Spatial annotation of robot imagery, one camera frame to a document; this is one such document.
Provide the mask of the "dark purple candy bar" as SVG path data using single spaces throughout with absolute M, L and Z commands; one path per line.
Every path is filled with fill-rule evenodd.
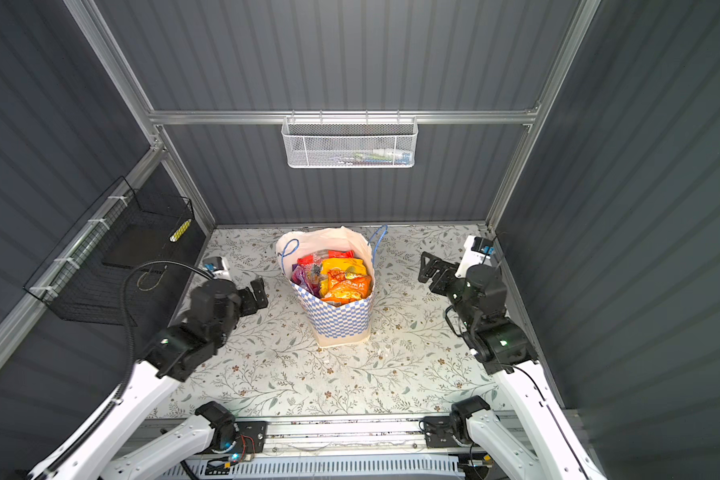
M 320 267 L 313 264 L 296 264 L 292 268 L 291 282 L 316 298 L 321 297 Z

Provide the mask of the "red fruit gummy bag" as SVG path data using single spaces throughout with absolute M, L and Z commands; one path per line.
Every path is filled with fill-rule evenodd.
M 344 258 L 354 258 L 355 253 L 352 250 L 349 251 L 342 251 L 342 250 L 331 250 L 331 249 L 323 249 L 316 252 L 313 252 L 311 254 L 305 255 L 297 260 L 298 265 L 308 266 L 313 264 L 321 264 L 324 260 L 327 259 L 344 259 Z

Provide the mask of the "white blue checkered paper bag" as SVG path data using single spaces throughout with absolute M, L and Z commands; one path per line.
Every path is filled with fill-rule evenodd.
M 369 238 L 346 227 L 292 231 L 277 241 L 282 274 L 304 309 L 321 348 L 363 342 L 371 333 L 374 260 L 388 231 Z

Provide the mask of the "orange chips bag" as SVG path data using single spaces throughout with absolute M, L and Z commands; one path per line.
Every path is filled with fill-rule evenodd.
M 321 300 L 342 306 L 368 298 L 372 291 L 372 277 L 336 272 L 321 280 Z

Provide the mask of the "yellow gummy bag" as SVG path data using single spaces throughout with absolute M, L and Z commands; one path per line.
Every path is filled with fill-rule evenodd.
M 328 278 L 336 272 L 341 272 L 342 274 L 349 273 L 352 275 L 367 275 L 367 267 L 362 259 L 355 257 L 328 258 L 321 263 L 321 278 Z

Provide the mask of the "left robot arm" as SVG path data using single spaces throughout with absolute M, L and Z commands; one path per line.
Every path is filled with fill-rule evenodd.
M 131 454 L 119 451 L 148 414 L 225 346 L 239 320 L 268 305 L 262 279 L 239 289 L 213 278 L 191 293 L 181 322 L 157 334 L 124 379 L 62 445 L 28 473 L 30 479 L 154 479 L 195 453 L 237 451 L 234 415 L 210 401 Z

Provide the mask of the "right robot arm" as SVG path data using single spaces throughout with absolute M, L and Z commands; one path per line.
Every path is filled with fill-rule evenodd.
M 554 398 L 531 341 L 508 316 L 500 270 L 476 251 L 464 260 L 461 270 L 424 252 L 418 279 L 447 298 L 446 324 L 499 386 L 528 440 L 519 440 L 480 395 L 452 405 L 455 438 L 482 448 L 510 479 L 603 478 Z

